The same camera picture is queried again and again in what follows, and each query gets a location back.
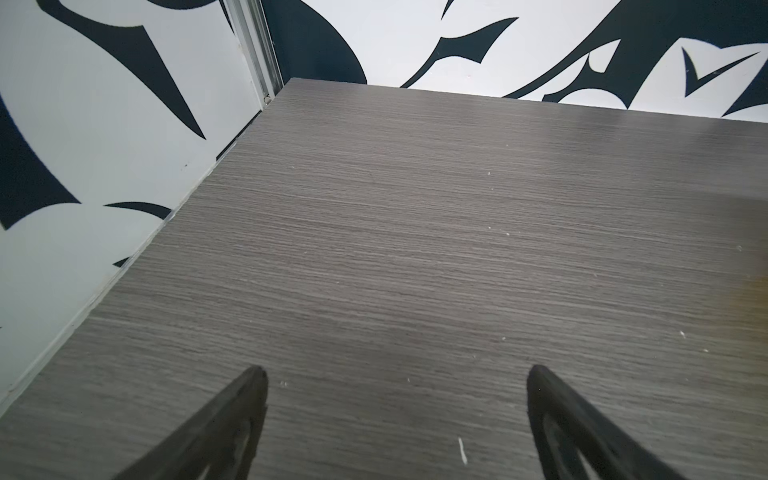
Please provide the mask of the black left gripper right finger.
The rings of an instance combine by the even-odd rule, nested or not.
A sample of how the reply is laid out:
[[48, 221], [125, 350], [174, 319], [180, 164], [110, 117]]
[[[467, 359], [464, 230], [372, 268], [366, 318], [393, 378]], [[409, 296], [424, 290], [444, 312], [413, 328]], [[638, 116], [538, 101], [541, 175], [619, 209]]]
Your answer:
[[684, 479], [546, 366], [531, 368], [526, 391], [546, 479], [587, 479], [584, 462], [601, 479]]

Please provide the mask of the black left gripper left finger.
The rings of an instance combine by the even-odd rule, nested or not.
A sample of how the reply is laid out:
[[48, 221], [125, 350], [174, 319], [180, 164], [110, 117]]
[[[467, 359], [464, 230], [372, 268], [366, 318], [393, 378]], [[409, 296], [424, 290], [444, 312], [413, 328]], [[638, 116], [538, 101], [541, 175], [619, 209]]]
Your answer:
[[117, 479], [246, 479], [267, 414], [266, 371], [251, 366]]

